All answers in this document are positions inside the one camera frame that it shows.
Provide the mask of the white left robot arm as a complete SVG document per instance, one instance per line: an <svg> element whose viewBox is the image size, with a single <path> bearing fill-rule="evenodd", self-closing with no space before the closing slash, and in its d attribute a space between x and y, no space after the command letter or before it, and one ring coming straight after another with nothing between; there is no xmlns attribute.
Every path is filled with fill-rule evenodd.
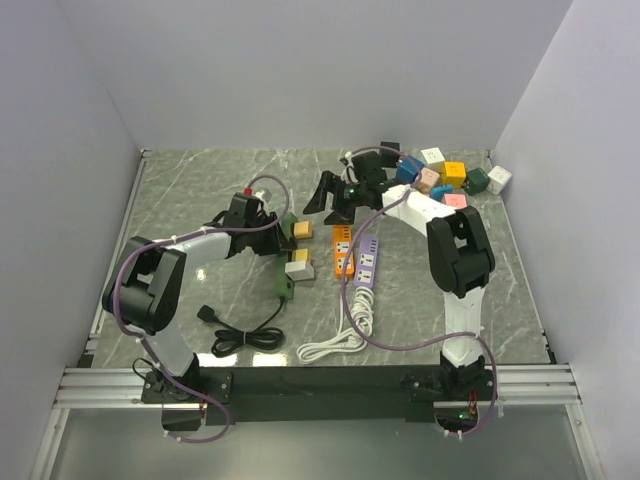
<svg viewBox="0 0 640 480"><path fill-rule="evenodd" d="M102 308L117 315L122 331L141 341L153 364L168 374L164 389L176 401L200 388L199 360L174 316L187 273L249 248L257 256L286 256L296 249L290 213L266 211L266 201L236 193L230 206L199 230L178 240L130 238L102 295Z"/></svg>

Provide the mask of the white plug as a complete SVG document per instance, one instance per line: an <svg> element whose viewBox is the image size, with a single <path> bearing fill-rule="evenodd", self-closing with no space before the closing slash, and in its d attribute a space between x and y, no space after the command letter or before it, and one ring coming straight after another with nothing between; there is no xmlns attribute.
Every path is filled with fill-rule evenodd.
<svg viewBox="0 0 640 480"><path fill-rule="evenodd" d="M285 274L294 282L313 280L315 278L314 267L308 260L286 262Z"/></svg>

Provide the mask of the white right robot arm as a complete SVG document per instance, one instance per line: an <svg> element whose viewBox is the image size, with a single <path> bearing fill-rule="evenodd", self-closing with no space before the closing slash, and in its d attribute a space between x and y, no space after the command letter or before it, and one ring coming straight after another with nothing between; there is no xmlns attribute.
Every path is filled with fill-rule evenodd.
<svg viewBox="0 0 640 480"><path fill-rule="evenodd" d="M355 150L346 158L354 168L355 182L325 170L305 206L306 215L331 211L327 225L351 225L359 207L376 217L395 218L422 234L427 242L430 273L444 299L445 333L437 370L412 382L431 400L466 399L483 386L497 385L496 362L482 339L482 302L495 257L479 212L473 207L455 209L421 193L421 175L411 182L390 179L384 158L393 155L399 165L417 160L396 148L381 145Z"/></svg>

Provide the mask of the green power strip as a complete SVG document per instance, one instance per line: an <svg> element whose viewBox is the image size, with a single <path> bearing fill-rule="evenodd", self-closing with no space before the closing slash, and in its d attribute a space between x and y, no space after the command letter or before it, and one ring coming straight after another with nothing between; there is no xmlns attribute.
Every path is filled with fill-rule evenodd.
<svg viewBox="0 0 640 480"><path fill-rule="evenodd" d="M285 265L291 260L292 252L297 249L297 240L294 235L294 226L297 222L298 219L292 212L286 213L280 221L286 242L275 259L274 291L279 299L292 300L294 295L294 282L285 273Z"/></svg>

